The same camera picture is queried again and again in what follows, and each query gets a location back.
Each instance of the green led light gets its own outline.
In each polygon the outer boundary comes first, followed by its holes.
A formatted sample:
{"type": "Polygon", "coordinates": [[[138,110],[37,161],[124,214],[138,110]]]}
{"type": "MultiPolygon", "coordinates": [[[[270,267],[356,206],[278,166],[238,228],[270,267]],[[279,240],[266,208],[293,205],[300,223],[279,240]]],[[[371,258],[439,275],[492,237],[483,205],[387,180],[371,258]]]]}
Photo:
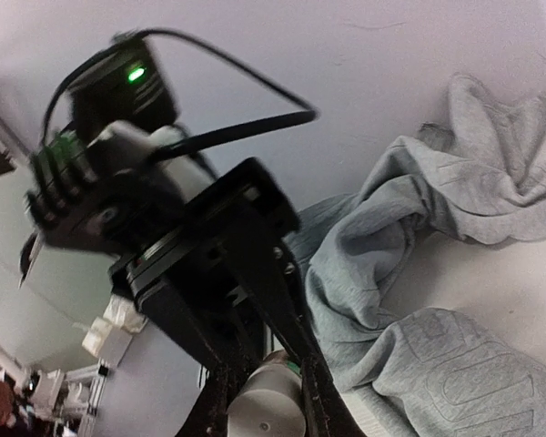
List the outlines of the green led light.
{"type": "Polygon", "coordinates": [[[131,82],[137,81],[141,76],[143,76],[146,73],[146,69],[142,66],[139,66],[135,70],[131,71],[129,75],[127,76],[127,80],[131,82]]]}

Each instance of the black cable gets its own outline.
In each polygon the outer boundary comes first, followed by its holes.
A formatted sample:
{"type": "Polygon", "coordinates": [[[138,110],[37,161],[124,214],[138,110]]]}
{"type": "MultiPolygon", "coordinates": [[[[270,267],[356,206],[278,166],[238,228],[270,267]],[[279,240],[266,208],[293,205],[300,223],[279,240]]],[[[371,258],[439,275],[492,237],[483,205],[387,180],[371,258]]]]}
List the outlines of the black cable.
{"type": "MultiPolygon", "coordinates": [[[[209,52],[211,55],[218,57],[223,62],[226,62],[241,70],[246,75],[258,81],[261,85],[269,88],[276,94],[284,97],[298,107],[304,109],[300,112],[285,114],[282,116],[262,118],[260,120],[250,121],[232,127],[224,127],[211,132],[207,132],[205,134],[198,135],[196,137],[185,139],[173,145],[161,147],[157,151],[157,153],[153,154],[153,156],[151,157],[151,160],[153,162],[176,158],[178,156],[190,153],[197,153],[198,151],[204,150],[209,147],[217,146],[231,141],[236,141],[238,139],[246,137],[254,137],[255,135],[261,135],[286,127],[294,127],[297,125],[308,123],[309,121],[314,120],[317,116],[315,108],[307,101],[291,93],[283,86],[275,83],[273,80],[262,75],[242,61],[236,59],[232,55],[220,50],[219,48],[211,45],[206,41],[198,39],[195,36],[189,35],[185,32],[165,28],[150,28],[142,30],[139,32],[135,32],[131,37],[145,38],[147,36],[170,36],[176,39],[180,39],[182,41],[186,41],[189,44],[203,49],[209,52]]],[[[79,76],[85,73],[87,69],[103,61],[114,53],[117,53],[129,40],[130,39],[118,42],[115,45],[96,53],[61,82],[61,84],[57,87],[55,93],[53,94],[53,97],[51,98],[51,101],[49,102],[45,112],[45,118],[43,120],[43,132],[41,137],[42,147],[46,147],[48,128],[50,125],[51,117],[53,115],[53,111],[56,107],[56,103],[66,91],[66,89],[69,87],[69,85],[71,85],[74,80],[76,80],[79,76]]]]}
{"type": "MultiPolygon", "coordinates": [[[[182,135],[182,138],[184,140],[188,140],[192,135],[190,134],[190,130],[184,125],[184,123],[175,121],[172,124],[172,127],[180,132],[180,135],[182,135]]],[[[214,180],[218,179],[218,173],[217,171],[212,167],[212,164],[208,161],[207,157],[204,156],[201,152],[193,152],[188,155],[190,159],[192,159],[194,162],[196,162],[200,168],[202,168],[204,171],[206,171],[211,178],[214,180]]]]}

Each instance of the robotic arm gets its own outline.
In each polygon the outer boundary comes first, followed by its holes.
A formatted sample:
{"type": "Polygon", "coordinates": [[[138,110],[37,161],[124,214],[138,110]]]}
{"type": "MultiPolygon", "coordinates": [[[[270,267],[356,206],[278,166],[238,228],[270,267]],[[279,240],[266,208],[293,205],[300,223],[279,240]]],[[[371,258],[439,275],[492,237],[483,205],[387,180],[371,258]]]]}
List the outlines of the robotic arm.
{"type": "MultiPolygon", "coordinates": [[[[257,417],[251,413],[251,387],[261,383],[272,391],[283,391],[285,383],[297,394],[308,436],[363,435],[332,383],[309,326],[296,262],[282,241],[298,229],[296,212],[256,159],[215,178],[200,153],[307,123],[315,115],[307,102],[234,57],[168,29],[122,37],[93,56],[63,81],[46,111],[43,148],[31,159],[37,190],[28,193],[27,203],[37,232],[23,251],[23,276],[37,242],[116,257],[109,271],[112,291],[132,300],[210,370],[178,436],[281,435],[287,429],[281,404],[266,414],[277,422],[251,420],[257,417]],[[145,42],[157,35],[220,57],[302,110],[166,145],[159,138],[175,138],[182,129],[145,42]],[[73,102],[70,132],[49,143],[50,115],[67,90],[73,102]],[[171,176],[161,161],[175,158],[171,176]],[[299,367],[300,378],[274,372],[263,379],[266,373],[257,371],[264,323],[299,367]],[[301,391],[291,383],[296,378],[301,391]]],[[[305,430],[293,431],[302,437],[305,430]]]]}

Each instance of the screw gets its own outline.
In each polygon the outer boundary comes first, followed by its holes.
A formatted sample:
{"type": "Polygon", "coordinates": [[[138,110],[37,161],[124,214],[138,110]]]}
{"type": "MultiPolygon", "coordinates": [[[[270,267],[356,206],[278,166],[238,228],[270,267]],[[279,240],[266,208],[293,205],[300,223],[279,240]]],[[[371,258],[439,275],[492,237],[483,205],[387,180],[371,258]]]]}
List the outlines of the screw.
{"type": "Polygon", "coordinates": [[[245,197],[253,202],[258,199],[258,197],[261,195],[261,193],[258,192],[257,187],[249,187],[245,190],[245,197]]]}
{"type": "Polygon", "coordinates": [[[119,210],[117,209],[117,207],[109,207],[104,209],[99,214],[99,217],[101,218],[101,221],[103,221],[103,223],[109,223],[111,220],[117,217],[118,212],[119,210]]]}
{"type": "Polygon", "coordinates": [[[283,273],[285,273],[286,275],[290,275],[291,273],[293,273],[295,271],[295,266],[291,263],[289,263],[286,267],[285,267],[285,270],[283,270],[283,273]]]}

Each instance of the gray sweatshirt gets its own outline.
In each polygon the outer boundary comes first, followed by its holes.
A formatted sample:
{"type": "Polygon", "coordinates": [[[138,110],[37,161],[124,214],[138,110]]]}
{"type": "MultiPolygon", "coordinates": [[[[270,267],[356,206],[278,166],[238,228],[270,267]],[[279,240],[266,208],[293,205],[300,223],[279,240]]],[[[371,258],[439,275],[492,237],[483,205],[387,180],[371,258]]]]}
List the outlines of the gray sweatshirt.
{"type": "Polygon", "coordinates": [[[314,331],[341,391],[394,436],[546,437],[546,369],[448,310],[399,320],[380,302],[435,229],[483,244],[546,238],[546,96],[508,107],[467,76],[451,130],[400,137],[357,195],[302,213],[288,239],[314,331]]]}

